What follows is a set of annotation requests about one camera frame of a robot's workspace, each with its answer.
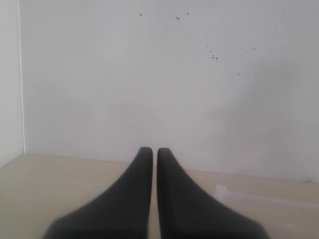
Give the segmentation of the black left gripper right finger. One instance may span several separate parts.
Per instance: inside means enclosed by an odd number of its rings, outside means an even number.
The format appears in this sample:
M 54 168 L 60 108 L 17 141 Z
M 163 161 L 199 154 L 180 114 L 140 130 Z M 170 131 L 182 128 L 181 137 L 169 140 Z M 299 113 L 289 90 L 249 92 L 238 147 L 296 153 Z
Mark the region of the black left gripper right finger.
M 157 202 L 163 239 L 267 239 L 266 230 L 215 200 L 183 170 L 169 148 L 157 155 Z

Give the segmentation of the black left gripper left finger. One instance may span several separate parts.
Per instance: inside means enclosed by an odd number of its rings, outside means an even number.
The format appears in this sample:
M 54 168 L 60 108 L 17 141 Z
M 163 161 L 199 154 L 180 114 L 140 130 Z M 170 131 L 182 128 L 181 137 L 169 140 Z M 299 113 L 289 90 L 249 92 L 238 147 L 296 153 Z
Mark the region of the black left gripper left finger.
M 105 192 L 55 220 L 45 239 L 146 239 L 153 179 L 153 152 L 141 147 Z

